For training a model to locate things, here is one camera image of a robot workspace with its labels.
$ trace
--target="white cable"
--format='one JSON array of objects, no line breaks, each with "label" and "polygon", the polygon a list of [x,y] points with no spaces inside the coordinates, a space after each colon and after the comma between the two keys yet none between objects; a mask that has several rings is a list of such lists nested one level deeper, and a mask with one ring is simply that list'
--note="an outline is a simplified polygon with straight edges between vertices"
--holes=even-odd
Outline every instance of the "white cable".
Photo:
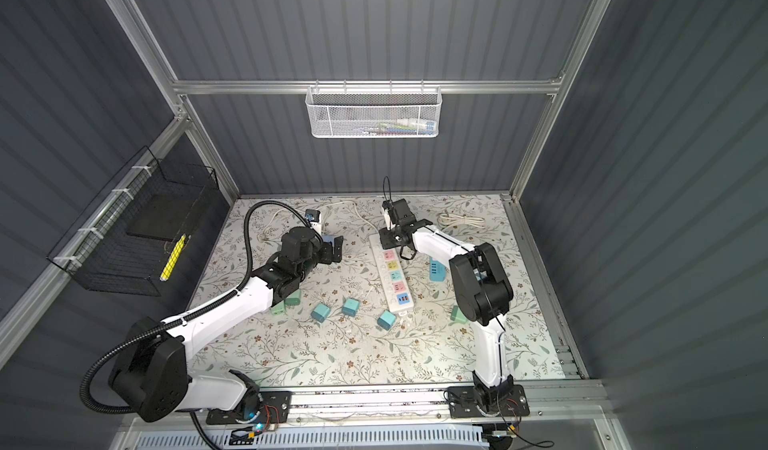
[{"label": "white cable", "polygon": [[440,213],[437,217],[437,224],[443,228],[456,225],[474,226],[475,228],[485,228],[485,219],[478,216],[456,215],[455,213]]},{"label": "white cable", "polygon": [[[342,201],[340,201],[340,202],[326,203],[325,205],[320,205],[320,206],[318,206],[318,207],[317,207],[317,209],[326,208],[326,207],[328,207],[328,206],[341,205],[342,203],[351,203],[351,204],[352,204],[352,209],[355,211],[355,214],[357,215],[357,217],[358,217],[360,220],[362,220],[363,222],[365,222],[365,223],[368,223],[368,224],[371,226],[371,228],[373,228],[373,229],[374,229],[374,230],[375,230],[377,233],[379,232],[379,229],[378,229],[378,228],[377,228],[377,227],[376,227],[376,226],[375,226],[373,223],[370,223],[370,221],[368,221],[367,219],[364,219],[364,218],[363,218],[363,217],[360,215],[360,213],[357,211],[357,203],[353,202],[353,201],[352,201],[352,200],[350,200],[350,199],[342,200]],[[272,215],[272,218],[270,219],[270,221],[268,222],[268,224],[266,224],[266,225],[264,226],[264,229],[261,231],[261,241],[262,241],[262,242],[271,242],[271,241],[272,241],[272,240],[269,240],[269,239],[267,239],[267,237],[266,237],[266,231],[267,231],[267,230],[269,229],[269,227],[272,225],[272,222],[273,222],[273,221],[275,221],[275,217],[277,217],[277,215],[278,215],[278,214],[280,214],[280,212],[285,212],[285,211],[286,211],[286,210],[285,210],[284,208],[281,208],[281,209],[277,210],[277,211],[275,212],[275,214],[274,214],[274,215]]]},{"label": "white cable", "polygon": [[342,203],[351,203],[352,204],[352,209],[355,211],[355,215],[357,215],[357,217],[360,220],[362,220],[363,222],[365,222],[368,225],[370,225],[370,227],[373,228],[377,233],[379,232],[379,229],[373,223],[370,223],[370,221],[368,221],[367,219],[364,219],[362,217],[362,215],[360,215],[360,213],[357,211],[357,203],[355,203],[354,201],[352,201],[350,199],[345,199],[345,200],[342,200],[340,202],[326,203],[325,205],[320,205],[317,208],[320,209],[320,208],[325,208],[327,206],[341,205]]},{"label": "white cable", "polygon": [[236,421],[237,423],[241,423],[241,424],[254,423],[254,422],[256,421],[256,419],[259,417],[259,415],[260,415],[260,414],[261,414],[261,411],[258,411],[258,412],[256,412],[256,414],[254,415],[254,417],[253,417],[253,418],[251,418],[250,420],[237,420],[237,419],[235,419],[235,421]]}]

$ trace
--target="wire mesh basket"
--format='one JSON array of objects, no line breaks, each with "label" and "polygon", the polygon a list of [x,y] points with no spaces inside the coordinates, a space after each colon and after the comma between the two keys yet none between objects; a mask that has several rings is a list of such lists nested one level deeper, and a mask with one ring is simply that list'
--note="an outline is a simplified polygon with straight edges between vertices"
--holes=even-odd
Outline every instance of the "wire mesh basket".
[{"label": "wire mesh basket", "polygon": [[434,138],[440,89],[421,92],[306,91],[312,136],[317,138]]},{"label": "wire mesh basket", "polygon": [[218,189],[212,168],[153,159],[117,193],[71,255],[48,260],[87,290],[159,296]]}]

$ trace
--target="coiled white cable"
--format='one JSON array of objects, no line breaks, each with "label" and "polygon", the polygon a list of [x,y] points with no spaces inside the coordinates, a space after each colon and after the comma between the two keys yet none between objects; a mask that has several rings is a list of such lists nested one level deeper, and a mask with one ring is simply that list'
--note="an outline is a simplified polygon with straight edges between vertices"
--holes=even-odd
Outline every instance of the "coiled white cable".
[{"label": "coiled white cable", "polygon": [[455,213],[440,213],[437,217],[437,224],[443,228],[458,225],[485,228],[485,219],[478,216],[456,215]]}]

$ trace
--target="black mounting plate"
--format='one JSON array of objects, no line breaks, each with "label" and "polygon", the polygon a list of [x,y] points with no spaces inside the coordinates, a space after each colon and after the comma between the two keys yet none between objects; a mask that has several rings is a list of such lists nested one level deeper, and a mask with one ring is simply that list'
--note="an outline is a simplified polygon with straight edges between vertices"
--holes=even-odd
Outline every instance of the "black mounting plate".
[{"label": "black mounting plate", "polygon": [[[473,387],[448,387],[448,393],[458,396],[458,398],[449,397],[455,402],[455,405],[448,405],[451,409],[451,418],[482,418],[486,416],[475,405]],[[503,400],[499,400],[499,404],[501,406],[499,409],[504,417],[515,418],[531,415],[531,408],[528,407],[528,399],[525,397],[525,390],[521,385],[512,386],[512,393],[504,397]]]},{"label": "black mounting plate", "polygon": [[[288,411],[290,410],[290,397],[291,392],[261,392],[262,403],[261,408],[264,409],[264,405],[277,408],[278,420],[275,422],[275,412],[272,412],[270,416],[270,424],[273,423],[285,423],[288,421]],[[237,419],[242,419],[243,416],[238,412],[225,412],[223,410],[211,410],[208,412],[208,416],[205,418],[207,425],[237,425]],[[254,420],[254,424],[264,423],[266,424],[266,412],[262,411],[259,417]]]}]

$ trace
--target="white power strip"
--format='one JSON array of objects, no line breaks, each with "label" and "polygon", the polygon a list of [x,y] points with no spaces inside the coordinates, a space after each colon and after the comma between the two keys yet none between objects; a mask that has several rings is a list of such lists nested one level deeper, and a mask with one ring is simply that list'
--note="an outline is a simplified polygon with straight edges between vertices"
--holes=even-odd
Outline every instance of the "white power strip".
[{"label": "white power strip", "polygon": [[411,290],[408,289],[406,276],[402,272],[402,265],[400,265],[397,252],[394,249],[384,250],[378,233],[370,235],[368,240],[371,242],[373,258],[376,260],[379,278],[381,278],[384,286],[384,296],[387,305],[389,305],[389,311],[395,315],[400,315],[412,309]]}]

